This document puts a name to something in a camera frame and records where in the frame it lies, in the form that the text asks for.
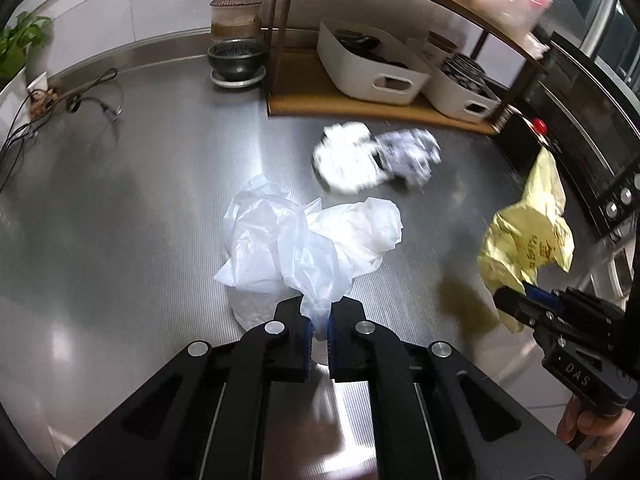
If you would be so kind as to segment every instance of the human hand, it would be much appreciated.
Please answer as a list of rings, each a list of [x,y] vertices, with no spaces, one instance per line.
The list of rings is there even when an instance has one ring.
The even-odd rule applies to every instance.
[[[593,470],[614,448],[632,418],[634,418],[633,412],[626,408],[615,417],[597,416],[589,410],[583,410],[580,399],[572,396],[566,404],[556,435],[566,444],[575,438],[577,431],[587,436],[599,437],[596,443],[581,456],[585,462],[587,460],[591,462]]]

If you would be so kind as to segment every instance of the white crumpled paper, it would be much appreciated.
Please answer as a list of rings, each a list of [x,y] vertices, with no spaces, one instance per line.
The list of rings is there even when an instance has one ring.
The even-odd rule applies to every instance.
[[[223,219],[229,259],[215,279],[232,287],[236,319],[250,328],[273,319],[279,301],[304,294],[300,313],[326,338],[331,304],[351,290],[352,279],[373,272],[385,251],[401,240],[393,202],[365,202],[322,209],[307,206],[265,176],[252,178],[231,201]]]
[[[334,124],[314,148],[314,166],[325,182],[344,194],[355,194],[393,177],[373,159],[378,146],[363,123]]]

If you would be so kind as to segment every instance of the metal shelf frame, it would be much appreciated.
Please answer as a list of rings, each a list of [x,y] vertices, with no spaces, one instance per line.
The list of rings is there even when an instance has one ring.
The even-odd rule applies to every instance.
[[[491,116],[490,123],[495,124],[500,115],[504,112],[505,108],[513,103],[513,101],[521,95],[529,83],[535,78],[538,73],[544,72],[544,68],[542,65],[535,60],[529,53],[527,53],[519,44],[509,38],[504,32],[499,30],[495,25],[491,24],[481,16],[478,16],[472,10],[467,9],[465,6],[457,2],[456,0],[430,0],[440,6],[445,7],[446,9],[452,10],[456,14],[463,16],[465,19],[470,22],[476,24],[478,27],[482,28],[482,35],[480,36],[476,46],[473,49],[472,58],[475,59],[487,38],[491,34],[495,36],[499,40],[503,41],[505,44],[510,46],[513,50],[519,53],[521,56],[525,58],[525,63],[520,70],[520,73],[516,77],[515,81],[511,85],[509,89],[507,89],[502,101],[494,111]],[[275,11],[276,11],[277,0],[271,0],[271,7],[269,13],[269,23],[267,29],[267,42],[269,48],[271,49],[271,40],[273,37],[273,26],[275,20]],[[283,0],[282,10],[280,12],[280,20],[278,24],[278,35],[276,39],[276,46],[273,54],[273,58],[271,60],[271,74],[268,81],[268,93],[274,91],[276,88],[276,83],[278,81],[278,77],[280,76],[280,69],[282,67],[282,58],[284,55],[285,49],[285,38],[287,32],[287,22],[289,19],[289,10],[291,7],[291,0]]]

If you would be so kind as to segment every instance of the white planter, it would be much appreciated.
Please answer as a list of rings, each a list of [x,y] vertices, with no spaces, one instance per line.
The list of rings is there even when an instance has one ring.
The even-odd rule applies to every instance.
[[[4,142],[6,136],[10,133],[9,127],[19,109],[20,113],[18,113],[12,131],[30,121],[29,102],[27,101],[20,108],[27,95],[27,81],[24,77],[24,69],[22,69],[0,92],[0,142]]]

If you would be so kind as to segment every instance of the black cable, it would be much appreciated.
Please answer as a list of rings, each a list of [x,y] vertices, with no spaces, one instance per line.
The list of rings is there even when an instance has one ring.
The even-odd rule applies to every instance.
[[[95,86],[98,86],[102,83],[107,83],[113,80],[117,75],[118,75],[118,70],[116,68],[108,69],[107,72],[102,74],[98,79],[93,81],[89,86],[82,88],[79,91],[72,91],[72,92],[68,92],[67,94],[63,94],[55,102],[50,104],[50,106],[48,107],[44,115],[36,117],[26,124],[22,124],[19,128],[17,128],[14,132],[12,132],[15,126],[15,121],[18,120],[18,116],[20,115],[22,107],[25,105],[28,99],[33,98],[36,92],[44,92],[44,90],[37,89],[29,92],[29,95],[27,95],[24,101],[22,101],[22,104],[20,104],[20,107],[18,108],[18,111],[15,114],[14,120],[12,121],[11,126],[9,127],[9,132],[7,133],[6,139],[4,140],[4,143],[0,148],[0,164],[2,164],[2,161],[4,160],[11,146],[13,146],[16,142],[20,141],[20,146],[18,147],[18,153],[14,159],[14,163],[9,169],[4,179],[4,182],[0,186],[0,193],[2,193],[2,191],[4,190],[4,186],[6,185],[7,181],[11,177],[11,174],[14,171],[15,165],[18,163],[18,159],[20,158],[20,154],[22,153],[22,149],[24,147],[26,137],[36,134],[41,127],[47,124],[53,115],[53,111],[61,103],[66,102],[67,103],[66,110],[70,113],[75,113],[78,111],[78,108],[80,107],[83,101],[94,101],[100,105],[100,108],[102,109],[102,112],[104,114],[107,114],[109,111],[111,111],[111,115],[108,115],[108,118],[110,118],[111,122],[115,120],[115,118],[119,113],[119,110],[118,111],[113,110],[109,105],[105,104],[103,101],[101,101],[96,97],[84,96],[84,93],[87,92],[89,89],[94,88]]]
[[[18,159],[20,158],[20,154],[22,153],[23,146],[24,146],[24,137],[21,137],[20,146],[18,147],[18,153],[17,155],[15,155],[14,163],[11,165],[11,168],[9,169],[9,173],[6,174],[6,177],[4,179],[4,182],[2,183],[2,186],[0,186],[0,193],[2,193],[2,191],[4,190],[4,186],[6,186],[6,183],[9,180],[9,177],[11,177],[11,174],[14,171],[15,165],[18,163]]]

